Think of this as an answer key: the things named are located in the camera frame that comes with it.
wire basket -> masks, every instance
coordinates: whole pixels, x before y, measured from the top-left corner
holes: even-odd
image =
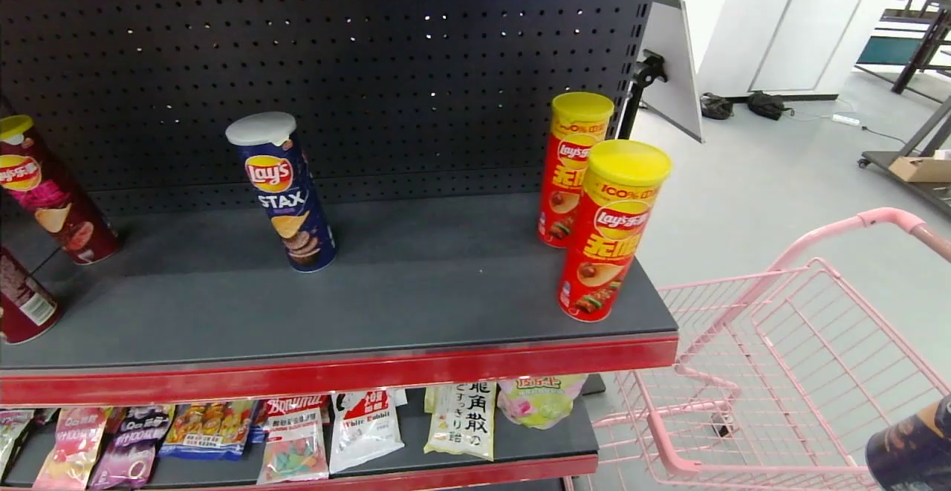
[[[622,410],[594,423],[609,430],[598,478],[616,471],[611,487],[628,488],[623,461],[644,458],[662,484],[879,489],[866,441],[948,386],[825,261],[781,268],[823,237],[877,221],[951,260],[951,244],[920,220],[877,209],[805,235],[767,272],[660,289],[681,347],[672,367],[615,374]]]

metal rack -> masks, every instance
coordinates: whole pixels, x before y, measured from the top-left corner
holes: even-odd
[[[900,157],[934,156],[935,150],[940,149],[949,136],[951,136],[951,98],[941,104],[941,107],[921,125],[921,128],[899,152],[863,152],[862,158],[859,159],[859,167],[867,167],[870,163],[879,166],[886,174],[889,174],[889,177],[906,187],[906,190],[931,203],[945,215],[951,216],[951,183],[907,183],[889,170],[895,159]],[[918,146],[928,137],[931,139],[918,152]]]
[[[68,315],[34,342],[0,346],[0,404],[669,365],[677,326],[640,265],[616,305],[636,314],[582,325],[554,301],[560,254],[533,237],[550,99],[587,89],[620,111],[649,7],[0,0],[4,112],[35,118],[125,240],[116,257],[79,269],[4,200],[4,246]],[[224,139],[229,122],[266,109],[298,118],[329,203],[342,249],[320,274],[286,267]],[[494,464],[422,456],[428,419],[412,411],[400,414],[401,457],[320,485],[460,487],[597,469],[583,403],[545,432],[499,421]],[[28,483],[44,440],[27,443],[14,484]],[[163,461],[154,484],[244,487],[254,456],[241,470]]]

can held in hand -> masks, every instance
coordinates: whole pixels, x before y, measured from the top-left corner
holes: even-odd
[[[611,313],[670,167],[666,153],[646,143],[591,148],[558,284],[558,305],[571,318],[598,322]]]
[[[75,264],[92,264],[119,248],[109,222],[47,149],[30,116],[0,120],[0,186],[60,244]]]
[[[285,244],[291,267],[316,272],[334,260],[337,246],[295,130],[294,116],[262,112],[231,123],[224,135],[238,146],[244,172]]]
[[[597,93],[573,91],[551,100],[551,130],[541,178],[538,236],[565,247],[581,200],[588,152],[604,140],[614,103]]]
[[[866,463],[886,491],[951,489],[951,395],[873,435]]]
[[[40,336],[62,317],[62,309],[30,277],[6,247],[0,247],[0,339],[15,345]]]

candy bag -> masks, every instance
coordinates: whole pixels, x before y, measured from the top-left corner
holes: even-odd
[[[320,423],[323,426],[330,424],[330,400],[327,395],[320,395]],[[249,434],[251,443],[264,443],[267,440],[267,404],[259,404],[258,412],[255,413],[254,423],[251,423],[251,433]]]
[[[256,406],[255,400],[181,404],[159,456],[240,460]]]
[[[83,491],[96,464],[110,413],[109,407],[62,409],[56,423],[56,444],[33,488]]]
[[[26,437],[31,420],[32,409],[0,410],[0,482],[7,471],[7,464],[16,458],[21,439]]]
[[[175,406],[130,407],[96,465],[89,488],[138,489],[152,476],[156,447],[166,432]]]
[[[499,409],[508,420],[547,430],[571,415],[587,374],[499,381]]]
[[[334,415],[331,474],[403,447],[395,401],[387,391],[337,394]]]
[[[496,383],[458,383],[435,391],[424,452],[471,454],[493,460],[496,432]]]
[[[267,401],[261,410],[267,415],[267,444],[258,484],[326,480],[330,476],[320,423],[320,409],[326,402],[322,395]]]

purple snack bag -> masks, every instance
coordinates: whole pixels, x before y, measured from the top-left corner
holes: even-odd
[[[130,407],[89,481],[91,489],[138,489],[152,476],[157,445],[166,437],[175,406]]]

